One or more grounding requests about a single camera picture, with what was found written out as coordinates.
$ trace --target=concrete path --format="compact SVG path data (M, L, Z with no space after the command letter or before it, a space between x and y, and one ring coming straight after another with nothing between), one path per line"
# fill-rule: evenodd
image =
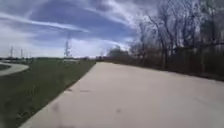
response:
M21 128L224 128L224 83L98 63Z
M22 72L29 68L29 66L22 65L22 64L10 64L10 63L2 63L2 62L0 62L0 64L11 66L8 69L0 70L0 76L6 76L6 75L11 75L14 73Z

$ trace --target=grass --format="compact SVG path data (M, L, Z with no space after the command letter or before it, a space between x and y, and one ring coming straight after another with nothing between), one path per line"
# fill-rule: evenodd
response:
M7 65L1 65L1 64L0 64L0 70L4 70L4 69L7 69L7 68L10 68L10 66L7 66Z
M0 77L0 115L7 128L16 128L77 82L95 64L61 60L26 62L30 69Z

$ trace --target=wispy cloud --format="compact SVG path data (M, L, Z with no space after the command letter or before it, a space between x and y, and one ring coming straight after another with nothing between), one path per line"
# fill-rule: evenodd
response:
M136 27L136 21L141 14L142 5L136 4L133 0L101 0L98 4L107 8L101 10L91 3L91 0L77 0L80 6L88 11L100 14L101 16L121 23L130 28Z
M6 13L1 13L1 12L0 12L0 18L7 19L7 20L12 20L12 21L16 21L16 22L21 22L21 23L32 24L32 25L55 27L55 28L67 29L67 30L73 30L73 31L79 31L79 32L89 32L86 29L79 28L79 27L76 27L76 26L70 25L70 24L33 21L33 20L29 20L29 19L26 19L26 18L23 18L23 17L13 16L13 15L9 15L9 14L6 14Z

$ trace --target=blue sky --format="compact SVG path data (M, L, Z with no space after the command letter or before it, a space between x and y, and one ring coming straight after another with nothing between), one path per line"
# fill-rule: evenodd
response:
M74 57L98 56L136 37L142 8L154 0L0 0L0 56L63 57L68 32Z

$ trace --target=transmission tower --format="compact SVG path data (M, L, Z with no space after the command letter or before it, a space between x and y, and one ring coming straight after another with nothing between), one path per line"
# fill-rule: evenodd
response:
M68 33L68 36L67 36L67 39L66 39L66 42L65 42L65 52L64 52L64 57L65 58L71 58L72 55L71 55L71 45L70 45L70 38L71 38L71 33L69 32Z
M10 52L10 55L9 55L10 58L13 58L13 50L14 50L13 47L11 47L10 51L9 51Z
M21 58L23 59L24 58L24 56L23 56L23 49L21 49L20 55L21 55Z

